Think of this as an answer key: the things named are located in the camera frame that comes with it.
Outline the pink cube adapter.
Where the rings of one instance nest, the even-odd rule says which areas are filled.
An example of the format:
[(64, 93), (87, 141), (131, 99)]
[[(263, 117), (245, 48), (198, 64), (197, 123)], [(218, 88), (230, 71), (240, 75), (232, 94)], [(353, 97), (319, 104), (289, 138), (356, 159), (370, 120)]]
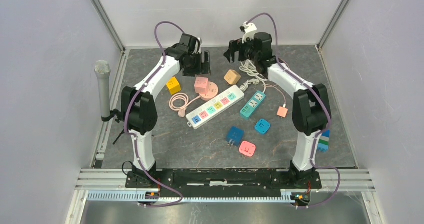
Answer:
[(197, 76), (194, 82), (194, 90), (199, 95), (205, 95), (208, 93), (209, 79), (207, 77)]

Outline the beige cube adapter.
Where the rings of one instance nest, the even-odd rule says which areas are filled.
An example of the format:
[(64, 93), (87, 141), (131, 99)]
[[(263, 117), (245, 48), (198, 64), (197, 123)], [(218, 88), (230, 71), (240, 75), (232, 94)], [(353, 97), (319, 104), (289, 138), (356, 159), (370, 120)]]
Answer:
[(233, 70), (233, 69), (230, 69), (224, 76), (224, 80), (229, 85), (236, 85), (240, 79), (241, 79), (241, 75), (236, 70)]

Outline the yellow cube adapter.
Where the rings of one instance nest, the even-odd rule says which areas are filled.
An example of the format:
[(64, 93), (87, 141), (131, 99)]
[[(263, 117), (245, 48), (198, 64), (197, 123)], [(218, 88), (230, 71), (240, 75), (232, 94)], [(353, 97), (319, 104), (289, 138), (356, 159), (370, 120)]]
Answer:
[(171, 95), (175, 95), (182, 90), (181, 84), (175, 76), (166, 83), (166, 87)]

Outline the salmon pink charger plug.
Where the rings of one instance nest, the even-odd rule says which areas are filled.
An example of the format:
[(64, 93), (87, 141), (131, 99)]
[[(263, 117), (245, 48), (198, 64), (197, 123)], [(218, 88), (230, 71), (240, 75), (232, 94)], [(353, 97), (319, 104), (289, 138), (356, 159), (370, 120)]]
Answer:
[(281, 117), (281, 118), (286, 118), (288, 112), (289, 112), (289, 110), (286, 108), (285, 105), (283, 105), (283, 106), (280, 106), (278, 108), (276, 115), (279, 116), (279, 117)]

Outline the light blue plug adapter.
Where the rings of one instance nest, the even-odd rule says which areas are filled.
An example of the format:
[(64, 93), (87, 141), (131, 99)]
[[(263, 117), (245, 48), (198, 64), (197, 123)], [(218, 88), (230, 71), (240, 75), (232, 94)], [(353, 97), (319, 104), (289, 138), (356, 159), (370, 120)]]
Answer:
[(260, 119), (256, 125), (254, 126), (254, 129), (260, 133), (261, 135), (265, 135), (269, 129), (271, 128), (271, 124), (265, 120), (265, 119)]

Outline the dark blue cube adapter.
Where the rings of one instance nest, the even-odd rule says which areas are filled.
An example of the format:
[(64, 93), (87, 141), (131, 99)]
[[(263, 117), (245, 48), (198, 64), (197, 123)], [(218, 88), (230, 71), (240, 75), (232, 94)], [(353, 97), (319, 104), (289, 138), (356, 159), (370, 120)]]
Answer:
[(242, 129), (236, 126), (232, 126), (226, 135), (225, 140), (229, 146), (239, 147), (243, 140), (244, 134), (245, 132)]

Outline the red-pink cube adapter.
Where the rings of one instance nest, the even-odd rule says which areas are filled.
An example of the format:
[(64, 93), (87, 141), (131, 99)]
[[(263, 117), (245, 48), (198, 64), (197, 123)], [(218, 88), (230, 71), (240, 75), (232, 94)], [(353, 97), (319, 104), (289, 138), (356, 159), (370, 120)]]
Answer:
[(249, 158), (251, 158), (255, 154), (256, 149), (256, 145), (248, 141), (242, 141), (238, 148), (239, 152), (242, 155)]

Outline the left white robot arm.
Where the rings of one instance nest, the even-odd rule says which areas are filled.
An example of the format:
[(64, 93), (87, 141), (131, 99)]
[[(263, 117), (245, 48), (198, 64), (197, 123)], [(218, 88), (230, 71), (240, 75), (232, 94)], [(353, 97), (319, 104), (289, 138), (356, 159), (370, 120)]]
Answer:
[(182, 34), (178, 43), (164, 50), (153, 70), (136, 86), (124, 88), (121, 95), (124, 130), (133, 142), (133, 164), (141, 171), (137, 180), (145, 188), (157, 182), (151, 170), (156, 165), (152, 145), (152, 130), (158, 121), (156, 98), (179, 72), (185, 77), (210, 74), (210, 53), (202, 52), (201, 44), (199, 37)]

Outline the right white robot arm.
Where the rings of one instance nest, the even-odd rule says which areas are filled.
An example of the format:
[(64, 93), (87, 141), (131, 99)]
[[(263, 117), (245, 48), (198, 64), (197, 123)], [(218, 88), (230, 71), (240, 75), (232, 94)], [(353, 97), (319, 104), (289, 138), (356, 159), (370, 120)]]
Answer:
[(292, 122), (298, 132), (296, 151), (289, 167), (289, 183), (302, 188), (316, 173), (315, 155), (323, 132), (331, 123), (331, 108), (327, 87), (312, 84), (294, 73), (274, 55), (272, 36), (258, 32), (247, 40), (231, 40), (224, 57), (233, 63), (251, 61), (259, 74), (277, 84), (293, 100)]

